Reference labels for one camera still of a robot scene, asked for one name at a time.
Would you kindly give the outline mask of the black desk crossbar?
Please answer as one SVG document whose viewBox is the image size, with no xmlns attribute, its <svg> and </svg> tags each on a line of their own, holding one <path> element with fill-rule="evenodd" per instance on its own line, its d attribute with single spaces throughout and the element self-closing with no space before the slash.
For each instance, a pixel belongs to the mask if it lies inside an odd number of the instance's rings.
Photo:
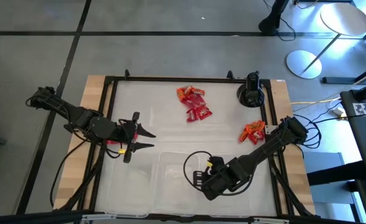
<svg viewBox="0 0 366 224">
<path fill-rule="evenodd" d="M 366 179 L 366 166 L 363 161 L 357 161 L 329 169 L 310 172 L 307 176 L 310 186 L 347 180 Z"/>
</svg>

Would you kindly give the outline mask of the round white side table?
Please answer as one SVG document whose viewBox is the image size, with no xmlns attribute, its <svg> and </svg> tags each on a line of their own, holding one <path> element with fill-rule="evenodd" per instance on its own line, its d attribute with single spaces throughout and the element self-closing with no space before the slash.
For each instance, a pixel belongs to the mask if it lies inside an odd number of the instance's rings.
<svg viewBox="0 0 366 224">
<path fill-rule="evenodd" d="M 348 3 L 331 3 L 320 12 L 323 24 L 335 32 L 335 37 L 317 55 L 306 50 L 295 50 L 286 56 L 288 70 L 297 77 L 314 79 L 320 76 L 323 66 L 320 58 L 340 36 L 355 37 L 366 33 L 366 15 Z"/>
</svg>

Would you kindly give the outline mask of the black desk leg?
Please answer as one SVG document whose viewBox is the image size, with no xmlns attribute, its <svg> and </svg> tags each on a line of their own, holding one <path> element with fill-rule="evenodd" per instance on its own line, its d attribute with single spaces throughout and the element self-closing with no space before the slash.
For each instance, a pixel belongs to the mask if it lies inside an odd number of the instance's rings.
<svg viewBox="0 0 366 224">
<path fill-rule="evenodd" d="M 276 35 L 280 27 L 280 19 L 289 0 L 275 0 L 271 7 L 269 15 L 263 19 L 258 28 L 264 35 Z"/>
</svg>

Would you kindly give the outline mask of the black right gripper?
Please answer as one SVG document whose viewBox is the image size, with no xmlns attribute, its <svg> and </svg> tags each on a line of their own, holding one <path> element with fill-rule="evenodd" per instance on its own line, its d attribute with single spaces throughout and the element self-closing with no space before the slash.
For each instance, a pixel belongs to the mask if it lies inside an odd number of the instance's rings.
<svg viewBox="0 0 366 224">
<path fill-rule="evenodd" d="M 210 157 L 208 162 L 211 166 L 201 173 L 201 191 L 208 200 L 248 189 L 248 157 L 234 157 L 226 164 L 222 157 Z"/>
</svg>

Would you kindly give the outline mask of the black desk base bar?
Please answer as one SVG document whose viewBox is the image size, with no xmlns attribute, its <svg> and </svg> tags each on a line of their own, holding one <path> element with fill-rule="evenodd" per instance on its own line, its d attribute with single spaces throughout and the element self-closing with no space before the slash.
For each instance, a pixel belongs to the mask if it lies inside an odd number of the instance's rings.
<svg viewBox="0 0 366 224">
<path fill-rule="evenodd" d="M 366 85 L 366 71 L 357 77 L 322 77 L 323 84 Z"/>
</svg>

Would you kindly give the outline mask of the black metal table frame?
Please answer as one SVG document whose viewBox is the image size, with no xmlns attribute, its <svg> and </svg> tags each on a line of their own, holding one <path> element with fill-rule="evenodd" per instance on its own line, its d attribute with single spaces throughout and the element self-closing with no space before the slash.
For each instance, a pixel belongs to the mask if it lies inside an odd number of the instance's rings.
<svg viewBox="0 0 366 224">
<path fill-rule="evenodd" d="M 192 78 L 192 77 L 134 77 L 126 72 L 123 76 L 105 76 L 90 75 L 87 77 L 86 85 L 83 90 L 80 105 L 100 110 L 100 112 L 111 114 L 111 106 L 115 102 L 117 84 L 119 81 L 132 82 L 196 82 L 196 83 L 239 83 L 243 84 L 243 79 L 234 79 L 231 73 L 226 78 Z M 261 112 L 264 120 L 276 123 L 280 118 L 280 113 L 290 110 L 290 99 L 288 90 L 284 81 L 262 79 L 261 84 L 266 90 L 267 102 L 262 107 Z M 294 152 L 294 147 L 289 145 L 283 154 L 278 156 L 277 166 L 272 166 L 271 170 L 280 168 L 281 174 L 288 185 L 292 185 L 294 180 L 301 180 L 301 188 L 303 192 L 294 196 L 285 192 L 284 187 L 279 183 L 275 174 L 271 174 L 273 196 L 276 206 L 276 217 L 284 219 L 287 223 L 308 223 L 310 216 L 301 214 L 298 205 L 301 205 L 308 212 L 314 212 L 314 204 L 309 191 L 308 178 L 304 172 L 304 160 L 298 157 L 298 153 Z M 57 210 L 67 203 L 68 199 L 78 190 L 81 182 L 86 178 L 90 169 L 94 167 L 95 159 L 103 159 L 104 154 L 90 143 L 83 145 L 83 152 L 77 156 L 73 156 L 66 161 L 66 168 L 61 175 L 60 185 L 55 195 L 53 209 Z M 100 174 L 96 174 L 94 179 L 90 181 L 86 189 L 82 191 L 81 196 L 77 199 L 72 211 L 92 212 L 94 210 L 97 199 Z M 193 223 L 193 222 L 244 222 L 251 223 L 260 218 L 255 215 L 249 218 L 234 217 L 211 217 L 209 215 L 194 215 L 191 217 L 183 217 L 178 215 L 167 215 L 160 213 L 151 213 L 146 216 L 146 220 L 171 221 L 177 223 Z"/>
</svg>

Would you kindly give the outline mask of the clear plastic bin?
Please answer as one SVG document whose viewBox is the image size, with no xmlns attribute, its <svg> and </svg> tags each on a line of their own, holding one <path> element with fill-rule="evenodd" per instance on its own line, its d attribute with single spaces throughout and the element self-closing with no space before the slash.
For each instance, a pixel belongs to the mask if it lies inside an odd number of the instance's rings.
<svg viewBox="0 0 366 224">
<path fill-rule="evenodd" d="M 115 216 L 143 218 L 148 215 L 153 187 L 155 155 L 134 154 L 129 163 L 117 161 L 104 211 Z"/>
<path fill-rule="evenodd" d="M 193 216 L 198 204 L 199 191 L 188 182 L 199 169 L 197 156 L 188 157 L 180 152 L 160 154 L 155 188 L 154 209 L 160 213 Z"/>
<path fill-rule="evenodd" d="M 249 214 L 249 191 L 235 196 L 218 196 L 210 201 L 206 197 L 200 203 L 205 215 L 212 217 L 243 217 Z"/>
</svg>

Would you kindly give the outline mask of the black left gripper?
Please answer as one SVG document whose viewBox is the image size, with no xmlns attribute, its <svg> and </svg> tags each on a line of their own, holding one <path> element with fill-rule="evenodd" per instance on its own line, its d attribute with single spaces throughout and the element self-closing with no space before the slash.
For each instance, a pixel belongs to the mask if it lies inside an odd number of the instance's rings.
<svg viewBox="0 0 366 224">
<path fill-rule="evenodd" d="M 130 162 L 132 154 L 143 148 L 154 147 L 153 144 L 140 143 L 135 141 L 135 134 L 145 136 L 148 138 L 155 138 L 156 135 L 145 130 L 141 124 L 137 124 L 139 119 L 139 112 L 134 112 L 132 119 L 118 119 L 120 132 L 119 142 L 127 144 L 126 151 L 124 153 L 123 162 Z"/>
</svg>

